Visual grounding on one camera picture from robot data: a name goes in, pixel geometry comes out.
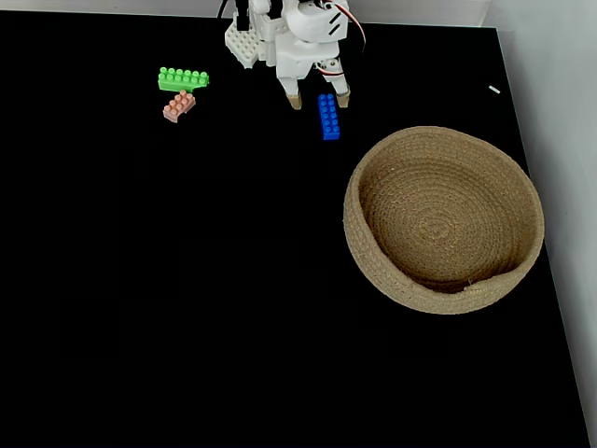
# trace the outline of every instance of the toy brick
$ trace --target toy brick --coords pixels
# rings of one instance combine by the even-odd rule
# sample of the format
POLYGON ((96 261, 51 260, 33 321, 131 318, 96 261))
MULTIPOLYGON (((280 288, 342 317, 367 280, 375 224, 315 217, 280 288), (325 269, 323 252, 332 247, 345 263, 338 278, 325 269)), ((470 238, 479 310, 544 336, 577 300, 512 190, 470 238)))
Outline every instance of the toy brick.
POLYGON ((324 140, 338 140, 340 138, 340 125, 338 124, 338 111, 334 102, 334 95, 319 95, 319 118, 324 140))
POLYGON ((259 59, 259 53, 264 50, 259 41, 257 32, 252 24, 249 24, 248 31, 239 31, 236 28, 236 18, 238 13, 234 13, 232 24, 229 26, 225 35, 226 47, 232 52, 236 59, 244 68, 251 68, 259 59))
POLYGON ((195 97, 190 93, 180 91, 180 94, 164 107, 164 117, 172 123, 177 123, 180 114, 186 114, 194 105, 195 97))
POLYGON ((209 76, 205 72, 191 72, 190 70, 174 70, 162 67, 158 75, 158 84, 163 91, 190 91, 209 84, 209 76))

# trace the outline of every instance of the woven basket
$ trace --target woven basket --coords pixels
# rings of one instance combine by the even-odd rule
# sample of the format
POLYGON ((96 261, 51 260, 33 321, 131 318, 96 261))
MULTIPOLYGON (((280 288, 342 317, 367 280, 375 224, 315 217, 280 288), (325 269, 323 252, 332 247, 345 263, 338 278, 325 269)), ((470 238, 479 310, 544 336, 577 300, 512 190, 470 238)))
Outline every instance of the woven basket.
POLYGON ((531 180, 492 145, 444 128, 394 133, 361 160, 344 201, 356 264, 427 313, 495 303, 533 267, 545 232, 531 180))

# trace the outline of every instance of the peach lego brick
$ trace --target peach lego brick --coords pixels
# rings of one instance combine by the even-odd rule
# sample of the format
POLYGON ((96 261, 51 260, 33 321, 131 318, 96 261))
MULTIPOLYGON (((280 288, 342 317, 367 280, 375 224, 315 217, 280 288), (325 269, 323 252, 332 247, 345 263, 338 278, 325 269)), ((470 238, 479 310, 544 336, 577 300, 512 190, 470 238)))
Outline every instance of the peach lego brick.
POLYGON ((186 91, 180 91, 180 93, 164 107, 164 117, 172 123, 177 123, 180 114, 186 114, 194 105, 195 97, 186 91))

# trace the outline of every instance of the white robot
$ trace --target white robot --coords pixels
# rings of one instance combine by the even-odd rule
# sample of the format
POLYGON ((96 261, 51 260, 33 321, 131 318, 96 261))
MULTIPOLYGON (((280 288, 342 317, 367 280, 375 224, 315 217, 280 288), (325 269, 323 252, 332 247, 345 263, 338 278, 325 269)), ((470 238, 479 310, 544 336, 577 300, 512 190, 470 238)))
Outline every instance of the white robot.
POLYGON ((338 45, 346 38, 348 18, 354 20, 347 0, 236 0, 236 8, 225 40, 244 68, 252 68, 257 60, 275 66, 286 97, 297 110, 299 79, 316 69, 332 83, 339 106, 348 106, 351 91, 338 45))

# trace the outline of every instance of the white lego baseplate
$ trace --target white lego baseplate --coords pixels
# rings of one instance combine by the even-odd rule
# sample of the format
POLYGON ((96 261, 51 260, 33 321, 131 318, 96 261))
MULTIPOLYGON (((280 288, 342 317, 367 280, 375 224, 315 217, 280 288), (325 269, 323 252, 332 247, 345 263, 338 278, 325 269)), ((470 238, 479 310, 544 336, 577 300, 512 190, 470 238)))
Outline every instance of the white lego baseplate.
POLYGON ((259 59, 259 55, 264 53, 261 47, 262 43, 257 37, 253 24, 249 25, 249 31, 238 31, 236 29, 236 16, 229 29, 226 31, 226 47, 232 52, 236 59, 244 68, 253 68, 253 64, 259 59))

